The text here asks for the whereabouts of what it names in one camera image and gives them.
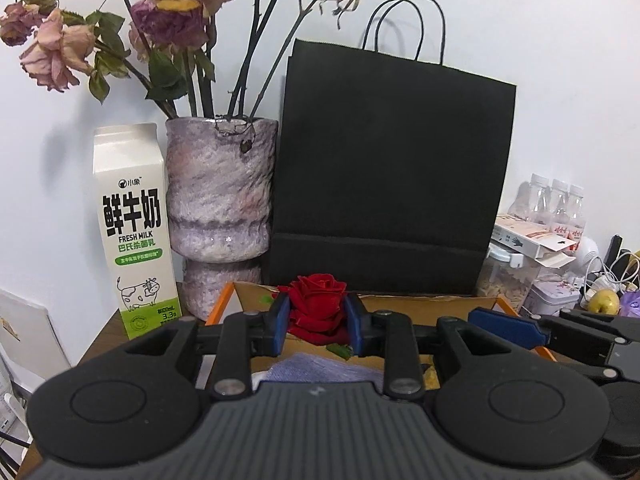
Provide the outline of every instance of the cow illustration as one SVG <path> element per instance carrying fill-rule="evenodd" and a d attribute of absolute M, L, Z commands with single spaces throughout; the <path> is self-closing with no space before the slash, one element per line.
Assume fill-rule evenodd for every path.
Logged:
<path fill-rule="evenodd" d="M 120 278 L 118 278 L 117 287 L 127 310 L 135 310 L 141 306 L 156 304 L 158 290 L 160 290 L 157 278 L 149 278 L 144 283 L 124 288 L 120 288 Z"/>

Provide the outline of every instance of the purple plastic bag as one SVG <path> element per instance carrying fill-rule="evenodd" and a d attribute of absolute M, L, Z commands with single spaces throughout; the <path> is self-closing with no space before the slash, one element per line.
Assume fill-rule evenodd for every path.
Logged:
<path fill-rule="evenodd" d="M 625 292 L 620 299 L 620 316 L 640 317 L 640 290 Z"/>

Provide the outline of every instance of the ribbed gray surface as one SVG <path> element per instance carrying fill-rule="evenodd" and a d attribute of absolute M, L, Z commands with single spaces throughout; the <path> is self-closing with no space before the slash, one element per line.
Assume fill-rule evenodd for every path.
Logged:
<path fill-rule="evenodd" d="M 452 448 L 420 407 L 383 399 L 369 383 L 263 383 L 249 400 L 215 405 L 187 442 L 152 462 L 91 471 L 48 461 L 30 476 L 31 480 L 607 478 L 586 462 L 543 472 L 481 463 Z"/>

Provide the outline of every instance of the vase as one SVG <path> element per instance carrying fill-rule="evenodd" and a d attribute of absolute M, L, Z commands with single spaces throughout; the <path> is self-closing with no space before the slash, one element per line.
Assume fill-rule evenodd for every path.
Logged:
<path fill-rule="evenodd" d="M 205 264 L 185 260 L 182 296 L 185 307 L 197 318 L 206 321 L 222 288 L 227 282 L 260 282 L 260 263 L 249 260 L 235 264 Z"/>
<path fill-rule="evenodd" d="M 179 118 L 166 128 L 174 251 L 210 264 L 266 252 L 278 122 Z"/>

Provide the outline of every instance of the yellow apple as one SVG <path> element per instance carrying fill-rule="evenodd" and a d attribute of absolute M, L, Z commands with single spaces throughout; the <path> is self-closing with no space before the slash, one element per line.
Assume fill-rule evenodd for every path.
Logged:
<path fill-rule="evenodd" d="M 589 300 L 587 306 L 589 312 L 597 312 L 600 314 L 613 314 L 614 316 L 620 310 L 620 299 L 613 291 L 605 288 L 596 292 Z"/>

